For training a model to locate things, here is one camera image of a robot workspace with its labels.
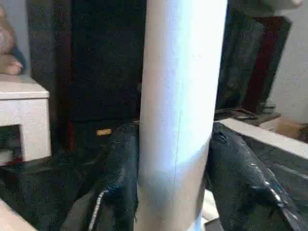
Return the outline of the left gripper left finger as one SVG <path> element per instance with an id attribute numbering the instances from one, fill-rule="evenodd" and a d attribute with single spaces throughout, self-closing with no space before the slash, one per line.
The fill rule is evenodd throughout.
<path id="1" fill-rule="evenodd" d="M 139 124 L 121 125 L 81 185 L 62 231 L 131 231 L 138 207 Z"/>

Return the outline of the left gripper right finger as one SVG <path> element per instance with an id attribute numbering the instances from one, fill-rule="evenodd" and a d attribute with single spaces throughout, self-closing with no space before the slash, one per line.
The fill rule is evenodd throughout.
<path id="1" fill-rule="evenodd" d="M 307 230 L 306 159 L 215 123 L 206 171 L 224 230 Z"/>

